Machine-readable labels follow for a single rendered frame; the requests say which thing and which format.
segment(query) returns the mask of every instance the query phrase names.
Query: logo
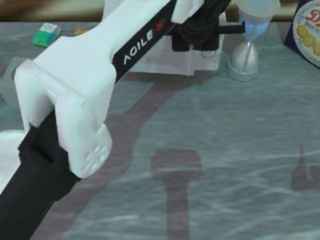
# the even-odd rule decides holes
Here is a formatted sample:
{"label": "logo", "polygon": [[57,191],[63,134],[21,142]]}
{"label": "logo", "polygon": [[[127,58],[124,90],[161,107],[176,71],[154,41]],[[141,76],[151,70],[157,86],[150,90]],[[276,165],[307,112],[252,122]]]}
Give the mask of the logo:
{"label": "logo", "polygon": [[141,38],[131,49],[130,52],[124,55],[123,65],[126,66],[127,63],[134,58],[164,27],[165,20],[162,19],[155,24],[154,29],[149,30],[146,35]]}
{"label": "logo", "polygon": [[320,67],[320,0],[312,0],[296,13],[293,38],[301,54]]}

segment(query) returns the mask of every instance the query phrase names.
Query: sand timer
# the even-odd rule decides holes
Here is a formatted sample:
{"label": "sand timer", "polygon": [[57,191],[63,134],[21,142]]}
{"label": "sand timer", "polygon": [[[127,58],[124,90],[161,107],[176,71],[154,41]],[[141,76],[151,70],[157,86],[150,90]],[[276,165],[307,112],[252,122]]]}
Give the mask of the sand timer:
{"label": "sand timer", "polygon": [[280,0],[237,0],[239,21],[245,23],[245,41],[230,54],[226,73],[234,80],[251,81],[258,73],[259,52],[254,40],[268,28],[280,9]]}

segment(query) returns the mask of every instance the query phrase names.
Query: gray tabletop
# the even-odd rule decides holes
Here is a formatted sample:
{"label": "gray tabletop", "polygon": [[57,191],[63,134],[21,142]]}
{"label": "gray tabletop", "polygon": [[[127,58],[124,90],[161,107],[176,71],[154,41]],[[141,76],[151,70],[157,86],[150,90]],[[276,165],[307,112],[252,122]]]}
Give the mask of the gray tabletop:
{"label": "gray tabletop", "polygon": [[[95,25],[58,24],[65,35]],[[31,43],[40,25],[0,24],[3,66],[43,50]],[[282,44],[288,28],[256,40],[252,82],[225,73],[239,35],[226,37],[218,73],[127,75],[106,120],[109,159],[32,240],[319,240],[320,72]],[[0,130],[21,128],[0,102]]]}

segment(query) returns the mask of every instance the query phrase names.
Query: white robotic arm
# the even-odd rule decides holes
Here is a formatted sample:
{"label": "white robotic arm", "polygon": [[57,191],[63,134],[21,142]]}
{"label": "white robotic arm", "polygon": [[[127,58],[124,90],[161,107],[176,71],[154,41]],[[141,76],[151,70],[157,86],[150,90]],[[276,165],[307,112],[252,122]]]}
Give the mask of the white robotic arm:
{"label": "white robotic arm", "polygon": [[79,178],[106,161],[112,139],[104,124],[114,84],[175,23],[204,0],[125,0],[100,24],[75,37],[60,37],[17,68],[15,85],[26,132],[54,110],[60,146]]}

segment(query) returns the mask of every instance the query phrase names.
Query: biscuit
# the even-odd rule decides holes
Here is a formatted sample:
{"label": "biscuit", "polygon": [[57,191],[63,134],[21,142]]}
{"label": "biscuit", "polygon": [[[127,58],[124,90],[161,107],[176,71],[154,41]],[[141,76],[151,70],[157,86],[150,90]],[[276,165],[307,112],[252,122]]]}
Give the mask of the biscuit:
{"label": "biscuit", "polygon": [[315,43],[312,46],[313,54],[317,57],[320,57],[320,42],[315,41]]}
{"label": "biscuit", "polygon": [[310,48],[313,46],[313,44],[316,42],[316,38],[311,35],[311,34],[307,34],[304,38],[303,38],[303,44],[307,47]]}
{"label": "biscuit", "polygon": [[299,25],[296,28],[296,32],[298,33],[300,38],[304,38],[309,34],[309,31],[305,25]]}

